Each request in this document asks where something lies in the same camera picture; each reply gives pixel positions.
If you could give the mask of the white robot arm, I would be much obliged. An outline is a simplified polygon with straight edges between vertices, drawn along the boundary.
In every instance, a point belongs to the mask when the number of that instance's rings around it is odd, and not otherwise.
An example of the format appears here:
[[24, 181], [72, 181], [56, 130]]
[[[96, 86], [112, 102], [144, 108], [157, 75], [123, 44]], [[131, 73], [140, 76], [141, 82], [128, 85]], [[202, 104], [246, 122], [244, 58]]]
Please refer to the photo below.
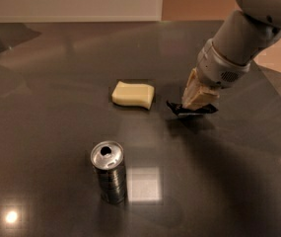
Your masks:
[[281, 39], [281, 0], [236, 0], [216, 35], [197, 56], [181, 104], [198, 110], [216, 101], [220, 91], [232, 87], [248, 73], [251, 62]]

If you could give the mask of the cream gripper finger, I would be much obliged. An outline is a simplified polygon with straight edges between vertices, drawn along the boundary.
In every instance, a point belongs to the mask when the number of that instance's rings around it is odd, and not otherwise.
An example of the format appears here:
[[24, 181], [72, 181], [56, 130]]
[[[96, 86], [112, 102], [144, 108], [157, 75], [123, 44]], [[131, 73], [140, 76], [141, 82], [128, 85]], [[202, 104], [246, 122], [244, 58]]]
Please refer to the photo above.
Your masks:
[[189, 107], [192, 110], [198, 110], [204, 106], [213, 103], [220, 96], [219, 90], [213, 87], [198, 86], [192, 92]]
[[199, 95], [200, 82], [198, 80], [196, 69], [193, 68], [190, 72], [187, 80], [183, 96], [181, 98], [182, 106], [185, 109], [197, 109], [199, 104], [197, 103], [197, 97]]

